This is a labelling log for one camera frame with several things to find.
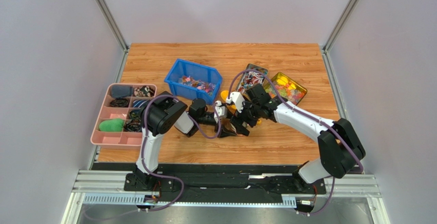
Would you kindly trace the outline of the yellow plastic scoop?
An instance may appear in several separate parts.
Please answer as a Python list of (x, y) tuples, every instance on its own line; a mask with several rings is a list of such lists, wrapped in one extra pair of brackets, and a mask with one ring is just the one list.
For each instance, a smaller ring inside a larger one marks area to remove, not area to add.
[[(220, 93), (220, 97), (222, 98), (223, 101), (226, 101), (227, 97), (229, 95), (229, 90), (223, 90)], [(228, 110), (232, 113), (235, 114), (236, 112), (236, 106), (235, 105), (229, 105), (228, 106)], [(260, 125), (262, 123), (262, 121), (260, 119), (257, 120), (257, 125)]]

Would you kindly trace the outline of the blue plastic candy bin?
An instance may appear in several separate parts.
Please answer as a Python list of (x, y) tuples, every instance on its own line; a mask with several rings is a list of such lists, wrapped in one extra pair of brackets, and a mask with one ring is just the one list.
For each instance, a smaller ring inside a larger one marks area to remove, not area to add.
[(173, 95), (190, 100), (202, 98), (208, 105), (216, 100), (222, 81), (217, 69), (180, 58), (164, 79)]

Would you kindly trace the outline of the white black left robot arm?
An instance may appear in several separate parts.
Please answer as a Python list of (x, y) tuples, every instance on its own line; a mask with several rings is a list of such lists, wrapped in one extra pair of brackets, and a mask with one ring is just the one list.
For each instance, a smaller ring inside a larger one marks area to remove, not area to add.
[(133, 176), (144, 184), (148, 183), (150, 172), (158, 168), (158, 154), (164, 134), (172, 127), (187, 137), (200, 131), (200, 124), (214, 127), (212, 138), (237, 136), (235, 131), (224, 125), (223, 120), (231, 117), (226, 105), (216, 101), (212, 108), (212, 111), (208, 111), (206, 101), (202, 98), (196, 98), (191, 105), (187, 105), (167, 91), (148, 100), (140, 112), (142, 144)]

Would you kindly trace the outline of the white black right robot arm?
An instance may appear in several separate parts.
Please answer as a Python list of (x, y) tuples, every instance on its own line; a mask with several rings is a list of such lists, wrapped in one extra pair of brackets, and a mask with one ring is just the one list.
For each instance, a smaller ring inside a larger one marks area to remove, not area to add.
[(363, 169), (361, 160), (366, 152), (349, 120), (316, 116), (279, 94), (271, 97), (260, 84), (249, 88), (246, 94), (231, 92), (226, 98), (228, 104), (236, 107), (231, 123), (238, 134), (247, 136), (249, 131), (245, 125), (254, 127), (264, 118), (287, 125), (318, 144), (319, 157), (302, 164), (293, 173), (299, 184), (311, 184), (329, 176), (342, 178), (355, 166)]

